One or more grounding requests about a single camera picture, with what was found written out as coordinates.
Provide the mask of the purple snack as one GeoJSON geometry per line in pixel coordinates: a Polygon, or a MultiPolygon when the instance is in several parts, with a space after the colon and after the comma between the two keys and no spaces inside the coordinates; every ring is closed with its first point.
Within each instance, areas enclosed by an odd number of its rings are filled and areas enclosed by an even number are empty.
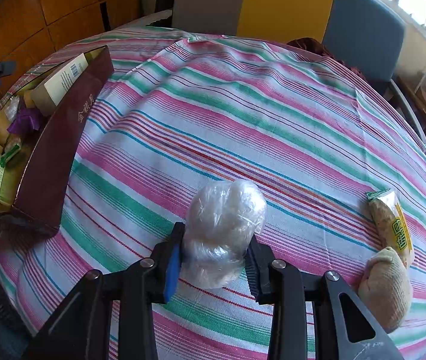
{"type": "Polygon", "coordinates": [[[43,115],[37,108],[23,108],[17,112],[7,131],[10,134],[24,136],[32,131],[39,131],[43,115]]]}

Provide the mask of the white cardboard box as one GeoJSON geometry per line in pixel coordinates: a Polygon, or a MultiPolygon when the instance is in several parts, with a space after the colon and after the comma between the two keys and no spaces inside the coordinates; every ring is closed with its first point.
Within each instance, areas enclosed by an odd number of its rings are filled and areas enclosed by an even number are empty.
{"type": "Polygon", "coordinates": [[[66,61],[57,67],[31,92],[35,107],[43,116],[51,116],[68,90],[88,67],[85,54],[66,61]]]}

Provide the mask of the clear plastic bundle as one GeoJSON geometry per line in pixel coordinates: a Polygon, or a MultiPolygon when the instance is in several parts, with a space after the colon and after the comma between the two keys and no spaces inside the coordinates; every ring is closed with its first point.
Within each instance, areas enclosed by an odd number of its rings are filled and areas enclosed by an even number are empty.
{"type": "Polygon", "coordinates": [[[186,215],[181,275],[200,289],[219,289],[238,279],[266,214],[267,202],[250,180],[205,185],[186,215]]]}

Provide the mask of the orange cracker snack pack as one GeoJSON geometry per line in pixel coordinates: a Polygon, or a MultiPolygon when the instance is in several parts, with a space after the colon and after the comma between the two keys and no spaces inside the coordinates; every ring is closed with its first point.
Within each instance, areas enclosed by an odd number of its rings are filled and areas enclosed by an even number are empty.
{"type": "Polygon", "coordinates": [[[5,168],[6,164],[18,153],[22,148],[22,138],[11,134],[5,145],[5,150],[0,157],[0,165],[5,168]]]}

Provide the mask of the rolled white sock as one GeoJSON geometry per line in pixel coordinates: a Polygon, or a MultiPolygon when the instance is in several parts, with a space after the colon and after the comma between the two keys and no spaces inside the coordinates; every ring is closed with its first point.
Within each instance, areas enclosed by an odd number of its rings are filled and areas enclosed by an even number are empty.
{"type": "Polygon", "coordinates": [[[368,260],[358,297],[386,333],[394,332],[404,322],[413,289],[408,271],[392,247],[387,246],[368,260]]]}

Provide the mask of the wooden wardrobe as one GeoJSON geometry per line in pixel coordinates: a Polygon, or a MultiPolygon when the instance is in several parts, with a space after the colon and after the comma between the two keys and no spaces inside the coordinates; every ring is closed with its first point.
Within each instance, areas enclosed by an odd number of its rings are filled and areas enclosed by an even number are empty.
{"type": "Polygon", "coordinates": [[[139,15],[140,0],[0,0],[0,61],[16,64],[0,93],[54,51],[139,15]]]}

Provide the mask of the maroon gold tin box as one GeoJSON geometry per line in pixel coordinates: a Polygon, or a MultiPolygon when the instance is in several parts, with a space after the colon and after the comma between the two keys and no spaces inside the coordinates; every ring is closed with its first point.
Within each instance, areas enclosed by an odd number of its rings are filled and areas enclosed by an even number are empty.
{"type": "MultiPolygon", "coordinates": [[[[47,236],[58,232],[79,139],[97,96],[114,70],[108,47],[84,54],[88,67],[53,114],[43,116],[40,130],[20,136],[22,148],[5,166],[0,195],[1,222],[47,236]]],[[[28,82],[7,101],[2,110],[10,123],[21,109],[36,108],[31,92],[60,65],[28,82]]],[[[4,150],[5,146],[0,145],[0,157],[4,150]]]]}

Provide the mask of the yellow green snack pack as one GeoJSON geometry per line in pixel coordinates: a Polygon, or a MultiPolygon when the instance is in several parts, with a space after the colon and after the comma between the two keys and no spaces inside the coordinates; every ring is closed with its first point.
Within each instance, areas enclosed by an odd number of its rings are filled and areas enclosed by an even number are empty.
{"type": "Polygon", "coordinates": [[[406,268],[415,259],[415,249],[398,195],[392,189],[367,192],[367,202],[384,247],[393,248],[406,268]]]}

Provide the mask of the striped tablecloth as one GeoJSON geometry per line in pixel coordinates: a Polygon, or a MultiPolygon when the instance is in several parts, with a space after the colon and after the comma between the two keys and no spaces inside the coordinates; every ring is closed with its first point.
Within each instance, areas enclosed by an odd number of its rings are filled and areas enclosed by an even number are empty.
{"type": "Polygon", "coordinates": [[[0,231],[0,283],[28,336],[86,271],[147,256],[204,185],[248,179],[267,201],[260,240],[349,284],[380,249],[367,192],[398,193],[414,294],[391,337],[405,359],[426,359],[426,144],[386,100],[331,58],[164,28],[73,43],[14,88],[101,46],[114,71],[83,119],[58,234],[0,231]]]}

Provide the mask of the dark red cloth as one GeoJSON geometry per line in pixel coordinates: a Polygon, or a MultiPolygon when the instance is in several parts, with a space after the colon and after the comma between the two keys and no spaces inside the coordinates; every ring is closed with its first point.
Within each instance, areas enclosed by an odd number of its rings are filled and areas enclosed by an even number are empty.
{"type": "Polygon", "coordinates": [[[346,67],[347,69],[349,69],[358,77],[362,78],[363,80],[366,80],[366,77],[364,77],[362,72],[357,67],[350,67],[343,60],[336,58],[321,42],[315,40],[314,38],[311,38],[311,37],[297,38],[292,41],[289,41],[288,45],[291,47],[296,47],[298,49],[309,51],[316,55],[330,57],[334,59],[336,62],[343,65],[344,67],[346,67]]]}

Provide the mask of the grey yellow blue chair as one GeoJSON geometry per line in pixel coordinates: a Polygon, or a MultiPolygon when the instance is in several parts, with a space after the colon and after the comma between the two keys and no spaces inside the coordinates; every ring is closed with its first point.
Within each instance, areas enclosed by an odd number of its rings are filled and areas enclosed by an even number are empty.
{"type": "Polygon", "coordinates": [[[380,93],[391,89],[420,139],[426,138],[409,102],[392,79],[406,29],[374,0],[141,0],[174,28],[287,43],[316,40],[334,57],[358,68],[380,93]]]}

